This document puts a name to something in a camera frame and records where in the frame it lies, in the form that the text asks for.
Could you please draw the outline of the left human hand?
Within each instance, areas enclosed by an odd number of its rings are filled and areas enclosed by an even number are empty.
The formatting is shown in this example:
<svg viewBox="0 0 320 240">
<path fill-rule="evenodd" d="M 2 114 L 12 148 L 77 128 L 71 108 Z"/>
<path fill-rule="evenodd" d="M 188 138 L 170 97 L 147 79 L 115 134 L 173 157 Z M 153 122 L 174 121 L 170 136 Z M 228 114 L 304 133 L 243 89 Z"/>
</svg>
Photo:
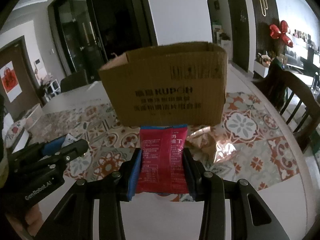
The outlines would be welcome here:
<svg viewBox="0 0 320 240">
<path fill-rule="evenodd" d="M 39 204 L 34 205 L 26 214 L 25 214 L 25 225 L 21 223 L 22 220 L 19 220 L 11 215 L 6 215 L 9 223 L 18 234 L 20 239 L 25 238 L 25 232 L 27 232 L 31 237 L 36 236 L 41 226 L 43 225 L 42 212 L 40 210 Z"/>
</svg>

